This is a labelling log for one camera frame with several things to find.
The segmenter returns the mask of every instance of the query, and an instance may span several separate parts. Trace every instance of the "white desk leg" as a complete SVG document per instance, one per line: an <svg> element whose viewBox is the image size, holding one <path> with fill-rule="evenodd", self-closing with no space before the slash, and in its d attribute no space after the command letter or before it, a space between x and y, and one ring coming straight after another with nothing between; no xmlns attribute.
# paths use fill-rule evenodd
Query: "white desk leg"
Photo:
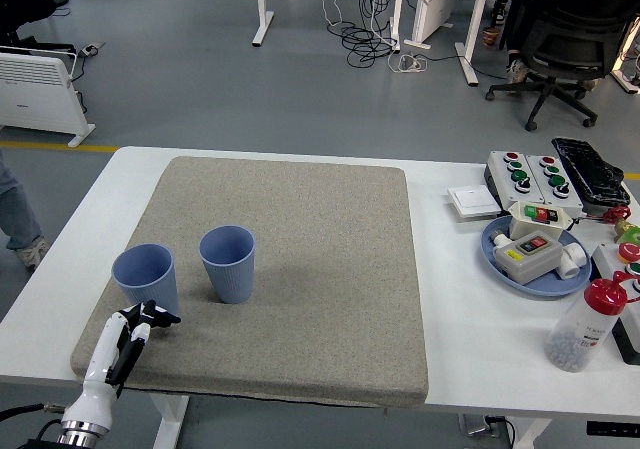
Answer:
<svg viewBox="0 0 640 449"><path fill-rule="evenodd" d="M400 26L400 11L402 10L402 0L396 0L393 7L393 16L389 22L391 25L391 39L396 41L394 52L400 52L400 36L398 35L398 27Z"/></svg>
<svg viewBox="0 0 640 449"><path fill-rule="evenodd" d="M184 414L187 411L189 396L171 394L149 394L156 409L162 415L153 449L175 449L180 437Z"/></svg>
<svg viewBox="0 0 640 449"><path fill-rule="evenodd" d="M460 65L464 71L464 75L467 78L467 84L470 86L478 85L478 78L473 68L469 65L471 58L473 57L473 48L476 45L478 39L478 29L480 28L480 20L482 19L482 13L484 12L484 3L486 0L476 0L473 5L473 13L471 14L471 24L469 24L469 32L467 33L467 42L462 44L456 42L456 52L458 53Z"/></svg>
<svg viewBox="0 0 640 449"><path fill-rule="evenodd" d="M256 37L253 38L252 42L252 44L256 47L262 45L262 40L267 33L267 29L269 29L271 19L273 19L273 11L266 10L265 0L258 0L258 16L260 16L260 27L258 28Z"/></svg>
<svg viewBox="0 0 640 449"><path fill-rule="evenodd" d="M625 40L624 46L622 46L621 54L626 54L627 53L627 51L631 47L631 43L635 40L637 33L638 33L638 26L636 26L636 30L635 31L629 31L629 34L627 34L627 39ZM611 71L611 75L614 77L614 79L616 81L618 81L618 83L620 83L622 88L627 93L629 93L629 94L640 94L640 92L638 92L639 88L637 86L634 86L633 84L631 84L629 79L620 70L620 68L622 67L622 62L623 62L623 60L620 57L616 60L616 63L613 66L613 71Z"/></svg>
<svg viewBox="0 0 640 449"><path fill-rule="evenodd" d="M535 449L533 442L544 432L551 422L551 419L542 418L527 420L525 418L510 417L509 420L517 428L519 436L513 445L513 449Z"/></svg>

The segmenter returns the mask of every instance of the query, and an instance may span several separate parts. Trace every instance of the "jeans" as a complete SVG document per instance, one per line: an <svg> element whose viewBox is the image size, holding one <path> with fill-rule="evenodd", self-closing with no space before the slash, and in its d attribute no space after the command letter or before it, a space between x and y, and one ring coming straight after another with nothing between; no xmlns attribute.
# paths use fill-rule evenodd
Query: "jeans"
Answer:
<svg viewBox="0 0 640 449"><path fill-rule="evenodd" d="M23 249L41 235L42 230L31 209L22 184L5 165L0 152L0 229L7 236L7 249Z"/></svg>

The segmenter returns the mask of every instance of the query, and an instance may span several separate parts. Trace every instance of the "red bottle cap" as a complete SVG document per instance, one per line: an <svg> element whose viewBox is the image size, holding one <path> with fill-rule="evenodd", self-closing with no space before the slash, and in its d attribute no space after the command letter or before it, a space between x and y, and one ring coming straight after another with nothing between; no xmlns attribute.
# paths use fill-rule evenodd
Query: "red bottle cap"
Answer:
<svg viewBox="0 0 640 449"><path fill-rule="evenodd" d="M616 316L627 303L627 291L617 282L596 279L584 291L584 300L594 311L605 316Z"/></svg>
<svg viewBox="0 0 640 449"><path fill-rule="evenodd" d="M632 242L623 242L618 248L618 256L627 263L636 262L640 260L640 246Z"/></svg>

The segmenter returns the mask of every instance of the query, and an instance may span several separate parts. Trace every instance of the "electric heater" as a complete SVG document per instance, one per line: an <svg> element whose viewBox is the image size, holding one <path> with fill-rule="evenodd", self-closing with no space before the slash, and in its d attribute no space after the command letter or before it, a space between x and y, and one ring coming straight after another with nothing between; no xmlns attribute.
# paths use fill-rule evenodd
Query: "electric heater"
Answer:
<svg viewBox="0 0 640 449"><path fill-rule="evenodd" d="M55 57L0 53L0 128L14 126L73 134L76 147L95 128L87 124L64 63Z"/></svg>

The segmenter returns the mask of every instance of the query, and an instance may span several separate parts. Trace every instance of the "blue cup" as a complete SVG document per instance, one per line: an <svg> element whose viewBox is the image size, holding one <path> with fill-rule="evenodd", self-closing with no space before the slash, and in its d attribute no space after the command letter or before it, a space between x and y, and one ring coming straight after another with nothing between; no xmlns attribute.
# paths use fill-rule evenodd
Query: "blue cup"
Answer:
<svg viewBox="0 0 640 449"><path fill-rule="evenodd" d="M199 245L200 258L222 302L238 304L253 292L256 238L241 226L220 226L207 232Z"/></svg>
<svg viewBox="0 0 640 449"><path fill-rule="evenodd" d="M118 256L111 275L131 304L147 302L178 315L178 287L171 251L161 244L140 244Z"/></svg>

